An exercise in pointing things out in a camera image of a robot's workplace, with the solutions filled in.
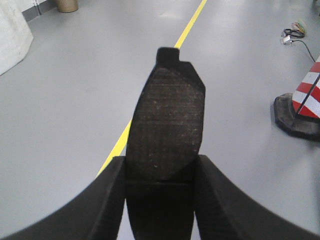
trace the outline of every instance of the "electrical cable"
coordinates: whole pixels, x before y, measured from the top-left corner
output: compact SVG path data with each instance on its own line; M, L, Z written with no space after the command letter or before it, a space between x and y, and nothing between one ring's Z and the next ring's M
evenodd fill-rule
M302 41L302 40L292 40L291 42L292 42L292 43L293 43L293 42L302 42L302 43L305 45L306 49L308 50L308 52L309 52L309 54L310 54L310 57L312 58L313 62L314 62L314 63L316 62L316 60L315 60L314 57L312 56L312 54L311 54L311 52L310 52L307 44L306 44L304 41Z
M283 32L285 33L286 36L292 36L298 39L302 39L305 37L305 33L298 30L298 29L290 29L290 28L286 28L283 30Z

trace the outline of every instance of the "black foam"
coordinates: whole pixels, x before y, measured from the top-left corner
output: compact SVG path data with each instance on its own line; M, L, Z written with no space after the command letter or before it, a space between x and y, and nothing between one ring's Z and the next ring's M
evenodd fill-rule
M126 148L128 179L185 182L202 141L205 86L177 48L160 48L136 105Z

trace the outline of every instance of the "wall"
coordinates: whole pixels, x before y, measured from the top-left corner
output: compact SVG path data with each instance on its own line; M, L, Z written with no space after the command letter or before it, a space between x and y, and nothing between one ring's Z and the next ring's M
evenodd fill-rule
M32 3L32 0L15 0L16 3L18 4L21 12L29 9L29 8L32 8L34 6L34 4ZM46 0L38 0L39 3L42 3Z

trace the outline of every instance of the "white pillar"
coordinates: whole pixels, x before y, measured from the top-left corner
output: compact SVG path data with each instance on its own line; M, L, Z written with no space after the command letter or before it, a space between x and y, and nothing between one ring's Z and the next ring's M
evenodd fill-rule
M14 0L0 0L0 75L23 60L32 33Z

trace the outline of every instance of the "gray floor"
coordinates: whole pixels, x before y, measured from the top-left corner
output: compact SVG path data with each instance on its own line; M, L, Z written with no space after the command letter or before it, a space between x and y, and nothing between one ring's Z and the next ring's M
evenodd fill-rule
M0 237L52 213L95 178L157 48L174 46L200 0L79 3L76 12L53 9L30 21L26 59L0 77ZM253 199L317 234L320 144L279 130L270 105L313 65L302 44L280 44L281 30L303 19L317 58L319 12L312 0L208 0L180 54L206 85L200 153ZM133 239L126 217L118 239Z

